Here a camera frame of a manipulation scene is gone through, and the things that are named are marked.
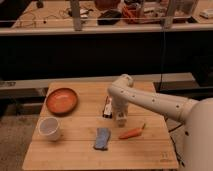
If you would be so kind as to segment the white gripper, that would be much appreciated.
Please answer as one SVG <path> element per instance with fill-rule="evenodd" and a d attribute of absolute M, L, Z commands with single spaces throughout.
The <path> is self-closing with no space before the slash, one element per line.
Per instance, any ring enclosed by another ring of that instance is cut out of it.
<path fill-rule="evenodd" d="M 126 115 L 128 113 L 128 102 L 121 98 L 112 98 L 112 111 L 114 115 Z"/>

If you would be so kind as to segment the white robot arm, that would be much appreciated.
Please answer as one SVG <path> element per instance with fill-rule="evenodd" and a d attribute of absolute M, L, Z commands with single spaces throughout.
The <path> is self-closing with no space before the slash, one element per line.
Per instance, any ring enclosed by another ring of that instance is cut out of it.
<path fill-rule="evenodd" d="M 185 125 L 183 165 L 179 171 L 213 171 L 213 98 L 191 98 L 142 91 L 122 74 L 107 89 L 117 124 L 127 122 L 128 104 L 143 107 Z"/>

